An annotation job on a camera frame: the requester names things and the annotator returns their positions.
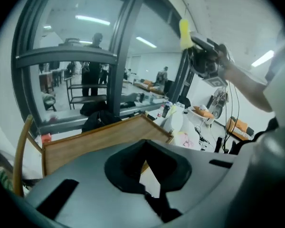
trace window frame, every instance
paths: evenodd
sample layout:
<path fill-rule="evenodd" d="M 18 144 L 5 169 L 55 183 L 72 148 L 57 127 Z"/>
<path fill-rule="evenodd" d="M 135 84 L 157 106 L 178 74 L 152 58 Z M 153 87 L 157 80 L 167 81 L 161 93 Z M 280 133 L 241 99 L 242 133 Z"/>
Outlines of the window frame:
<path fill-rule="evenodd" d="M 51 61 L 97 61 L 113 65 L 108 80 L 107 104 L 109 111 L 114 115 L 124 115 L 125 113 L 120 112 L 124 69 L 130 40 L 142 4 L 146 4 L 160 17 L 165 19 L 177 35 L 179 35 L 179 30 L 175 25 L 181 19 L 180 15 L 168 0 L 124 0 L 114 26 L 108 51 L 71 46 L 33 49 L 37 27 L 48 1 L 27 1 L 18 20 L 12 44 L 11 71 L 15 98 L 23 120 L 29 114 L 33 115 L 34 123 L 31 127 L 31 134 L 36 137 L 38 134 L 54 134 L 72 129 L 80 129 L 86 120 L 86 118 L 81 116 L 78 119 L 65 121 L 62 119 L 57 123 L 42 122 L 33 96 L 30 66 L 48 62 L 49 58 Z M 176 79 L 169 92 L 173 103 L 177 101 L 180 95 L 185 76 L 188 72 L 188 63 L 185 63 L 185 59 L 186 57 L 183 55 Z M 156 109 L 158 108 L 158 104 L 146 106 L 145 108 L 148 110 Z M 135 109 L 130 109 L 128 112 L 135 112 Z"/>

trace forearm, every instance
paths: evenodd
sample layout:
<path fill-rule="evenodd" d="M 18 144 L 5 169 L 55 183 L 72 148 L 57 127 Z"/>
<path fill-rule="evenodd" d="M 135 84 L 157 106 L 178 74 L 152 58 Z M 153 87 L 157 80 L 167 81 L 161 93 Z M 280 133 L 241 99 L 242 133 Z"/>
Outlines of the forearm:
<path fill-rule="evenodd" d="M 225 79 L 233 83 L 255 107 L 265 112 L 272 111 L 263 94 L 266 85 L 254 81 L 235 66 L 225 72 Z"/>

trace white ceiling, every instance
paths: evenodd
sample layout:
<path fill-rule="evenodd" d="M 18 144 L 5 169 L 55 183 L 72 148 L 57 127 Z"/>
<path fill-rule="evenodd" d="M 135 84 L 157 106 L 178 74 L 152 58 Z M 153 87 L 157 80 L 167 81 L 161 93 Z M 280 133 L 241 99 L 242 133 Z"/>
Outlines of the white ceiling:
<path fill-rule="evenodd" d="M 267 0 L 184 1 L 198 32 L 224 43 L 238 66 L 249 70 L 254 61 L 275 49 L 282 21 Z"/>
<path fill-rule="evenodd" d="M 121 0 L 50 0 L 50 12 L 46 21 L 64 41 L 66 38 L 79 38 L 91 41 L 95 33 L 103 34 L 101 47 L 108 49 L 113 35 L 114 24 L 123 5 Z M 77 20 L 75 15 L 85 15 L 109 21 L 109 26 Z M 152 48 L 136 39 L 142 37 L 153 43 Z M 143 5 L 134 27 L 129 54 L 152 52 L 180 52 L 179 39 L 170 26 L 153 10 Z"/>

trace yellow sponge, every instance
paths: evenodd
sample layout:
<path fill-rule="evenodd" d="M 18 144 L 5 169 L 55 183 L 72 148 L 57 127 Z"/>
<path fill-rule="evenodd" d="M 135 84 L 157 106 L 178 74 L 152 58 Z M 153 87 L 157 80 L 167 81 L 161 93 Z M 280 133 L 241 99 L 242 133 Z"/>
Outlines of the yellow sponge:
<path fill-rule="evenodd" d="M 180 41 L 182 50 L 191 48 L 194 45 L 189 32 L 189 22 L 186 19 L 180 20 Z"/>

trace ceiling light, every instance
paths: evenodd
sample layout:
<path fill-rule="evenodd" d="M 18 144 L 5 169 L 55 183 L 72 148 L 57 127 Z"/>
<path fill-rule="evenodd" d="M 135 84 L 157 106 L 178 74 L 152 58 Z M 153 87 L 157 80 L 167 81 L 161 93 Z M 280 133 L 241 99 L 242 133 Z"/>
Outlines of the ceiling light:
<path fill-rule="evenodd" d="M 141 38 L 141 37 L 136 37 L 136 39 L 138 39 L 139 41 L 143 42 L 144 44 L 147 44 L 148 46 L 152 47 L 152 48 L 157 48 L 156 45 L 153 45 L 151 42 Z"/>
<path fill-rule="evenodd" d="M 274 56 L 275 52 L 273 50 L 270 50 L 266 52 L 263 56 L 261 56 L 257 61 L 255 61 L 251 66 L 257 67 L 261 65 L 262 63 L 265 63 L 269 59 L 271 59 Z"/>
<path fill-rule="evenodd" d="M 93 44 L 93 42 L 91 42 L 91 41 L 85 41 L 85 40 L 80 40 L 79 42 L 80 42 L 80 43 L 85 43 L 85 44 Z"/>
<path fill-rule="evenodd" d="M 108 21 L 96 19 L 96 18 L 92 18 L 92 17 L 88 17 L 88 16 L 76 15 L 75 18 L 81 19 L 81 20 L 87 20 L 87 21 L 91 21 L 91 22 L 96 22 L 96 23 L 100 23 L 100 24 L 104 24 L 104 25 L 110 25 L 110 22 L 108 22 Z"/>

